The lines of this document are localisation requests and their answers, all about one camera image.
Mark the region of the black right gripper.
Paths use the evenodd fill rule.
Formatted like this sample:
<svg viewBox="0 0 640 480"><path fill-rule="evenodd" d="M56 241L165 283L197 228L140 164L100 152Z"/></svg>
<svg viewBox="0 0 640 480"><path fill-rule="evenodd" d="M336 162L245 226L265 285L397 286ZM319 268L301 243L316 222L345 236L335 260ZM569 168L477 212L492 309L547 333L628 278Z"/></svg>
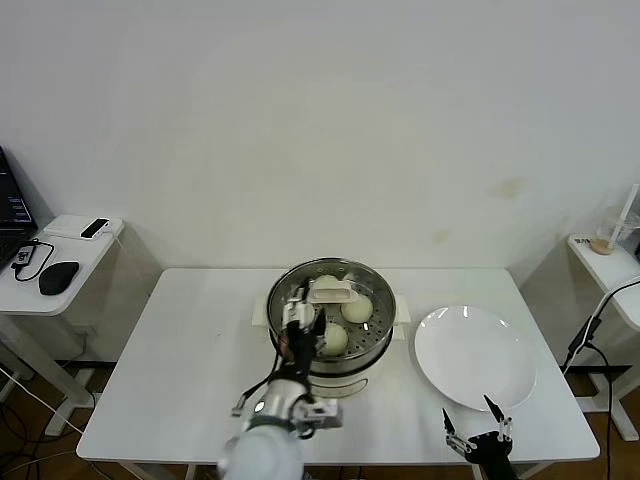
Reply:
<svg viewBox="0 0 640 480"><path fill-rule="evenodd" d="M466 460L471 464L478 465L487 479L516 480L516 472L509 460L509 454L513 447L512 418L506 416L487 395L484 395L484 400L498 424L498 430L465 440L456 433L446 409L443 408L446 444L455 452L467 452L465 454Z"/></svg>

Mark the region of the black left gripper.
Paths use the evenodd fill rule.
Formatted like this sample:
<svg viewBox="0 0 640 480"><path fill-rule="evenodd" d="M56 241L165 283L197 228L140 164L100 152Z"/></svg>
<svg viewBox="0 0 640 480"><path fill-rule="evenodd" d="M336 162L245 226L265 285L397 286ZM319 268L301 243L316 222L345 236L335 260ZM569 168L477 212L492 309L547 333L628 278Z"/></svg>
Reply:
<svg viewBox="0 0 640 480"><path fill-rule="evenodd" d="M316 350L323 348L326 333L325 309L321 307L316 315L309 293L309 285L295 287L285 296L282 308L282 332L287 334L289 358L281 365L279 375L300 384L309 384L311 364Z"/></svg>

